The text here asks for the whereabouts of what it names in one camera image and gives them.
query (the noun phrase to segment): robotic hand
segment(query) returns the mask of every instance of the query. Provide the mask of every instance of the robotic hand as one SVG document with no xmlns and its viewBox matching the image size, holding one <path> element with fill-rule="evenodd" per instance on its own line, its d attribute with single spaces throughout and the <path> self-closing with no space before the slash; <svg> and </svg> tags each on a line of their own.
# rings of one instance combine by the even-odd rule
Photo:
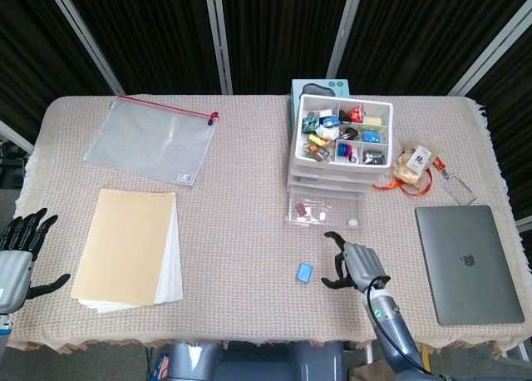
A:
<svg viewBox="0 0 532 381">
<path fill-rule="evenodd" d="M 398 374 L 396 380 L 440 379 L 423 368 L 421 355 L 401 316 L 392 294 L 385 289 L 390 277 L 382 268 L 374 250 L 346 242 L 338 233 L 330 231 L 326 237 L 334 239 L 341 253 L 334 258 L 339 279 L 322 282 L 331 289 L 353 287 L 362 293 L 377 339 L 382 346 L 387 362 Z M 343 273 L 345 262 L 346 275 Z"/>
<path fill-rule="evenodd" d="M 12 331 L 9 315 L 19 310 L 26 299 L 49 294 L 70 279 L 69 274 L 64 274 L 51 284 L 30 287 L 34 262 L 48 230 L 57 221 L 54 215 L 39 226 L 46 213 L 44 208 L 24 219 L 17 217 L 0 235 L 0 361 Z"/>
</svg>

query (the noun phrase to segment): teal box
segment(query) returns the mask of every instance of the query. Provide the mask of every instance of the teal box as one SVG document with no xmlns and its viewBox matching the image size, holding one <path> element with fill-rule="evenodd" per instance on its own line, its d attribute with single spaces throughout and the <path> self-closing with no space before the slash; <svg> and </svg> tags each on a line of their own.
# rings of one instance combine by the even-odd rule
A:
<svg viewBox="0 0 532 381">
<path fill-rule="evenodd" d="M 299 97 L 302 94 L 351 97 L 349 82 L 346 79 L 293 79 L 290 95 L 290 126 L 292 128 L 296 122 Z"/>
</svg>

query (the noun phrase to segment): silver laptop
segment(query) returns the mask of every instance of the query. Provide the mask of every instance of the silver laptop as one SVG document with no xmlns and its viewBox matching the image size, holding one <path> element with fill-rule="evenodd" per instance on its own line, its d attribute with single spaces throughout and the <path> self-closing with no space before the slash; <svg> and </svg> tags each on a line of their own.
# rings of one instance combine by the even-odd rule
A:
<svg viewBox="0 0 532 381">
<path fill-rule="evenodd" d="M 525 321 L 489 206 L 416 208 L 438 323 Z"/>
</svg>

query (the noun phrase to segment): apple logo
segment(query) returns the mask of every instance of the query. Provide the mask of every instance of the apple logo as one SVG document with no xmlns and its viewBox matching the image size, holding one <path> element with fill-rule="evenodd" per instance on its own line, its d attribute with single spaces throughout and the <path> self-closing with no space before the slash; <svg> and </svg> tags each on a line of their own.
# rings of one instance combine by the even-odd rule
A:
<svg viewBox="0 0 532 381">
<path fill-rule="evenodd" d="M 471 267 L 475 264 L 475 257 L 473 255 L 464 255 L 460 258 L 462 262 L 464 262 L 464 265 L 467 267 Z"/>
</svg>

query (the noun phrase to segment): beige tablecloth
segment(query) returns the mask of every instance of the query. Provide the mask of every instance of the beige tablecloth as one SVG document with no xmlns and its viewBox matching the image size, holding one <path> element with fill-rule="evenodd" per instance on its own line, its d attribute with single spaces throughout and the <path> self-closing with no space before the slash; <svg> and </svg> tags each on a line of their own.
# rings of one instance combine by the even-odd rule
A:
<svg viewBox="0 0 532 381">
<path fill-rule="evenodd" d="M 13 316 L 10 344 L 46 344 L 64 352 L 92 340 L 374 339 L 362 296 L 351 289 L 332 291 L 319 280 L 335 275 L 335 244 L 322 236 L 323 229 L 285 224 L 288 98 L 142 97 L 196 111 L 219 111 L 219 127 L 193 187 L 83 162 L 113 97 L 66 97 L 47 110 L 17 214 L 45 206 L 59 215 L 36 265 L 33 284 L 38 285 L 62 273 L 76 273 L 100 188 L 175 191 L 185 298 L 97 314 L 70 298 L 70 280 L 56 293 L 26 302 Z M 478 107 L 455 97 L 364 98 L 393 103 L 395 156 L 409 136 L 440 147 L 450 170 L 478 195 L 476 204 L 491 206 L 526 321 L 451 327 L 437 323 L 414 216 L 416 206 L 453 204 L 437 183 L 422 198 L 400 190 L 369 191 L 367 227 L 345 231 L 344 237 L 378 253 L 416 341 L 436 348 L 453 342 L 494 341 L 501 349 L 517 345 L 532 334 L 532 278 Z M 300 262 L 314 266 L 309 285 L 295 280 Z"/>
</svg>

